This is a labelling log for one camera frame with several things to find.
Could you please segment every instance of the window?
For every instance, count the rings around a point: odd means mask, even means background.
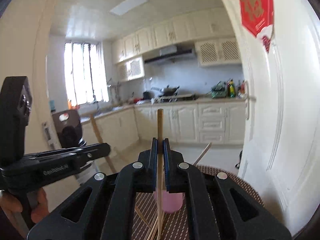
[[[106,72],[100,44],[65,44],[64,72],[71,105],[109,101]]]

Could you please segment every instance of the countertop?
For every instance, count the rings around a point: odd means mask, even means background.
[[[126,105],[126,106],[122,106],[119,107],[119,109],[110,111],[110,112],[106,112],[106,113],[102,113],[99,114],[97,116],[95,116],[95,119],[99,119],[102,117],[105,117],[107,115],[111,115],[114,113],[118,113],[130,108],[135,108],[135,107],[151,107],[151,106],[170,106],[170,105],[183,105],[183,104],[201,104],[201,103],[231,103],[231,102],[244,102],[245,99],[243,98],[199,98],[197,100],[190,100],[190,101],[180,101],[180,102],[167,102],[167,103],[145,103],[145,104],[141,104],[141,105]],[[86,124],[90,122],[90,118],[89,117],[80,117],[80,122],[81,124]]]

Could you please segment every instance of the drawer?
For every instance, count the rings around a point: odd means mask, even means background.
[[[216,103],[199,104],[198,109],[199,109],[199,117],[225,116],[225,107],[223,103],[222,104],[216,104]]]
[[[224,132],[200,132],[200,142],[224,144]]]
[[[201,117],[199,118],[199,131],[224,132],[226,119],[224,117]]]

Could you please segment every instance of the round table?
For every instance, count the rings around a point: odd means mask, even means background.
[[[221,171],[225,172],[234,182],[236,182],[240,187],[242,187],[258,203],[263,205],[263,202],[259,197],[258,193],[248,183],[238,178],[236,175],[210,166],[197,165],[197,168],[203,173],[210,175],[217,175]],[[142,214],[145,216],[149,224],[151,224],[152,219],[157,211],[156,201],[153,198],[153,194],[137,193],[136,205],[138,206]],[[141,220],[137,213],[134,213],[131,239],[143,240],[147,234],[148,229],[148,226]],[[185,204],[183,204],[181,209],[177,212],[172,214],[165,214],[160,239],[189,239],[187,209]]]

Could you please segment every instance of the range hood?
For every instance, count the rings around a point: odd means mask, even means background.
[[[185,57],[190,57],[190,58],[195,58],[196,54],[193,48],[190,49],[178,49],[177,46],[172,45],[168,47],[164,47],[159,50],[159,56],[146,59],[144,63],[151,63],[151,62],[157,62],[161,63],[166,60],[172,60],[172,59],[177,59],[177,58],[185,58]]]

